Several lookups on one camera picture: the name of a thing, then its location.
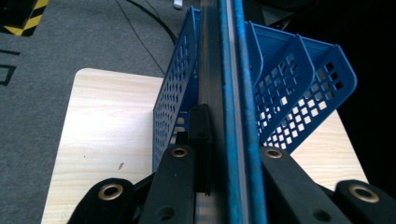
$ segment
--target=wooden board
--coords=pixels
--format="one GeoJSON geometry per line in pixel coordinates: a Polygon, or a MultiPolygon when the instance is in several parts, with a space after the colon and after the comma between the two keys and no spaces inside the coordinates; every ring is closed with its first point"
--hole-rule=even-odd
{"type": "MultiPolygon", "coordinates": [[[[136,183],[151,174],[152,109],[162,81],[89,68],[77,72],[42,223],[66,223],[99,181],[136,183]]],[[[292,156],[326,188],[342,179],[366,181],[336,112],[292,156]]]]}

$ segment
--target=yellow and black hazard tape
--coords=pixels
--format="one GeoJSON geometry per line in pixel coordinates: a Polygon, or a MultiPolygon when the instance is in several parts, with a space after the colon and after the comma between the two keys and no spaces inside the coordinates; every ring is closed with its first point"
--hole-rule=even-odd
{"type": "Polygon", "coordinates": [[[41,17],[44,13],[44,9],[46,8],[48,3],[49,0],[37,0],[32,8],[32,13],[30,14],[30,17],[27,18],[27,21],[23,25],[23,27],[2,25],[0,26],[0,32],[11,35],[33,35],[33,33],[35,32],[35,28],[40,23],[41,17]]]}

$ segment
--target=brass grommet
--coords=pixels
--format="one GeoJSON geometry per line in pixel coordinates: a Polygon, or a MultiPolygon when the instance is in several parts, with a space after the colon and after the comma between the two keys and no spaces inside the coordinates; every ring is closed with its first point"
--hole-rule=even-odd
{"type": "Polygon", "coordinates": [[[368,189],[361,185],[352,185],[349,187],[349,192],[356,198],[365,201],[367,203],[378,203],[379,197],[371,189],[368,189]]]}
{"type": "Polygon", "coordinates": [[[171,151],[171,155],[174,157],[185,157],[187,154],[189,154],[189,151],[182,147],[176,147],[171,151]]]}
{"type": "Polygon", "coordinates": [[[122,192],[122,185],[116,183],[106,184],[99,190],[98,197],[104,201],[111,201],[120,197],[122,192]]]}
{"type": "Polygon", "coordinates": [[[282,157],[282,152],[277,149],[270,148],[265,150],[265,155],[269,158],[277,159],[282,157]]]}

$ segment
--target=blue plastic basket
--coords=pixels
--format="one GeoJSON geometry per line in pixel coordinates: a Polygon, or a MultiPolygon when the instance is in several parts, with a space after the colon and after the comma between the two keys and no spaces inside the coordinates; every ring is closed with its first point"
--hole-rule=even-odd
{"type": "Polygon", "coordinates": [[[259,137],[291,153],[355,90],[337,45],[247,22],[259,137]]]}
{"type": "Polygon", "coordinates": [[[154,106],[153,171],[163,152],[175,143],[177,132],[188,130],[188,111],[198,101],[199,21],[200,11],[190,7],[154,106]]]}
{"type": "MultiPolygon", "coordinates": [[[[258,136],[291,153],[355,90],[338,45],[246,22],[258,136]]],[[[153,171],[198,103],[200,11],[190,7],[153,110],[153,171]]]]}

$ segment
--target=white object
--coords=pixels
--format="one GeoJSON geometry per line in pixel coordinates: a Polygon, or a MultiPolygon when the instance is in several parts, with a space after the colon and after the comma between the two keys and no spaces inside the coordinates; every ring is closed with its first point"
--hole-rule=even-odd
{"type": "Polygon", "coordinates": [[[182,9],[183,8],[183,0],[174,0],[174,8],[182,9]]]}

